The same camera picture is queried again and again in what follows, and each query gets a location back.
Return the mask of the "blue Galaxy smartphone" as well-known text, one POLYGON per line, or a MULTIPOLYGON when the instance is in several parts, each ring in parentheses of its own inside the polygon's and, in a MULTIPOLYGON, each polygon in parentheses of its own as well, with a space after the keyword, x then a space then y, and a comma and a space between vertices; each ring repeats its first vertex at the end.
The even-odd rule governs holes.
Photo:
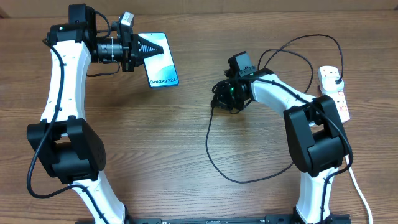
POLYGON ((147 79, 151 88, 177 86, 179 79, 165 33, 140 33, 140 37, 161 46, 162 54, 144 59, 147 79))

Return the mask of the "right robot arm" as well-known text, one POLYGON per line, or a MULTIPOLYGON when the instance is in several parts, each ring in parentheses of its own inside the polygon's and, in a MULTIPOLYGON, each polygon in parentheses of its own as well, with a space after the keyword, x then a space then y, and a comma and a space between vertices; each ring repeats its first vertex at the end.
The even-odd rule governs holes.
POLYGON ((352 157, 343 123, 333 98, 299 92, 273 71, 256 68, 247 52, 228 59, 226 79, 213 88, 211 107, 239 113, 251 102, 262 103, 284 119, 289 154, 301 172, 300 195, 291 214, 266 215, 266 223, 351 223, 349 215, 329 209, 333 179, 346 172, 343 158, 352 157))

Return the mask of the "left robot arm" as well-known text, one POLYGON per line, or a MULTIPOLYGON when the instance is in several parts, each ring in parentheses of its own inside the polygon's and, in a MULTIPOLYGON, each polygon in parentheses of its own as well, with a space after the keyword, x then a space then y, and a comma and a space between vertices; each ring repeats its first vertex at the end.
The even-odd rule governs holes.
POLYGON ((86 121, 87 72, 91 63, 115 63, 120 71, 131 72, 164 50, 133 32, 132 13, 109 23, 107 31, 97 29, 98 16, 86 4, 72 4, 68 22, 47 33, 44 44, 52 55, 49 95, 39 123, 27 127, 27 139, 34 150, 32 162, 40 162, 64 190, 74 190, 94 223, 132 223, 104 173, 104 144, 86 121))

